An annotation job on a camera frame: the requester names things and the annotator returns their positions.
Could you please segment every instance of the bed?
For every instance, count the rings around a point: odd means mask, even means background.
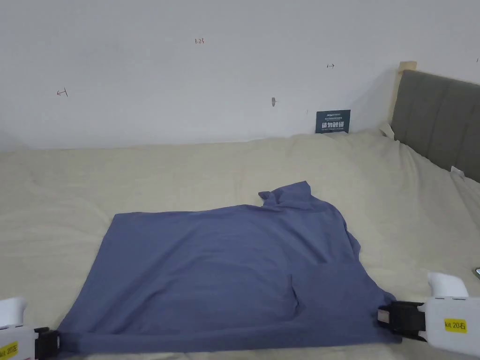
[[[394,135],[386,126],[245,143],[0,154],[0,299],[24,296],[25,322],[55,328],[116,213],[261,205],[257,192],[303,180],[313,196],[343,214],[362,246],[363,266],[384,290],[423,301],[430,294],[427,273],[437,271],[459,276],[471,296],[480,296],[472,273],[480,264],[480,86],[408,69],[411,63],[402,63],[398,72]],[[465,176],[450,173],[451,166]],[[462,358],[407,339],[400,345],[124,356],[452,357]]]

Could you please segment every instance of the sign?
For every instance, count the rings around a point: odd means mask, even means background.
[[[350,110],[317,111],[315,133],[348,132]]]
[[[466,334],[467,322],[464,319],[445,319],[445,331]]]
[[[7,359],[10,359],[10,358],[13,358],[17,354],[18,354],[18,342],[17,341],[0,348],[0,359],[1,360],[7,360]]]

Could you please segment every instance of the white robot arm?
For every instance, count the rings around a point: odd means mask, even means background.
[[[430,273],[425,303],[394,301],[378,309],[378,322],[394,334],[435,348],[480,357],[480,298],[468,296],[455,276]]]
[[[0,360],[44,360],[59,352],[57,331],[24,325],[25,307],[24,298],[0,301]]]

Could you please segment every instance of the fabric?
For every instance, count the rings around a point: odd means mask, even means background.
[[[427,273],[460,277],[480,296],[480,184],[450,175],[375,132],[247,143],[0,154],[0,298],[24,296],[25,323],[57,328],[116,213],[262,205],[259,190],[307,180],[335,204],[360,261],[399,300],[425,301]],[[102,354],[89,360],[470,359],[402,344]]]
[[[262,207],[118,214],[59,327],[75,353],[399,342],[340,212],[307,182]]]
[[[434,164],[480,181],[480,85],[405,70],[392,128]]]

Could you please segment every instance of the yellow label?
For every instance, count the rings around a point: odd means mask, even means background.
[[[0,348],[0,360],[7,360],[13,358],[18,354],[18,341],[10,343],[7,346]]]
[[[445,331],[466,334],[467,322],[463,319],[445,319]]]

